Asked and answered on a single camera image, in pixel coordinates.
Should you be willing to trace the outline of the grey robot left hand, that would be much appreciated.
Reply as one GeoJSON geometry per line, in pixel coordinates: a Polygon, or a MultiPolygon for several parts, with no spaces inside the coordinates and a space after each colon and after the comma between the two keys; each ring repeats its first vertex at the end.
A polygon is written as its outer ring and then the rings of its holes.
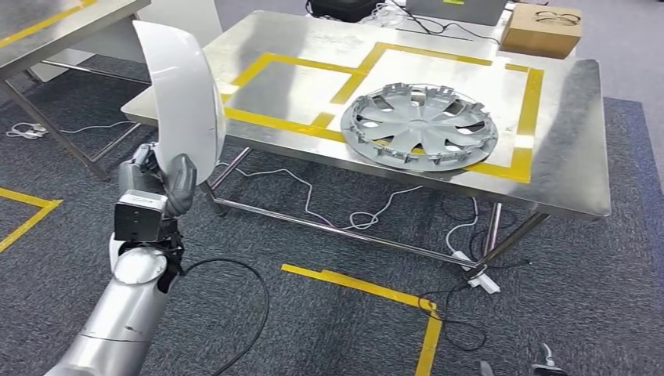
{"type": "Polygon", "coordinates": [[[144,143],[133,156],[120,164],[120,193],[138,190],[164,195],[167,217],[186,214],[192,204],[197,182],[197,168],[186,154],[179,154],[163,169],[157,161],[158,143],[144,143]]]}

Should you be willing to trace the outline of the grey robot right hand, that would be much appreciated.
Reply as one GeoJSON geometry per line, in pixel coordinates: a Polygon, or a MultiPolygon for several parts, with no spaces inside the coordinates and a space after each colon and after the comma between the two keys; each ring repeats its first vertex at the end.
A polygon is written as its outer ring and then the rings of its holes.
{"type": "MultiPolygon", "coordinates": [[[[554,362],[553,354],[552,354],[552,351],[550,349],[550,346],[543,342],[541,344],[540,348],[541,348],[541,353],[543,354],[544,364],[533,364],[531,366],[531,369],[533,371],[535,371],[535,370],[538,370],[538,371],[539,370],[546,370],[547,372],[551,373],[554,369],[557,369],[557,366],[556,366],[556,363],[554,362]]],[[[490,365],[486,361],[481,360],[479,362],[479,364],[480,364],[480,366],[479,366],[480,371],[479,372],[480,372],[481,376],[493,376],[494,375],[493,369],[490,367],[490,365]]]]}

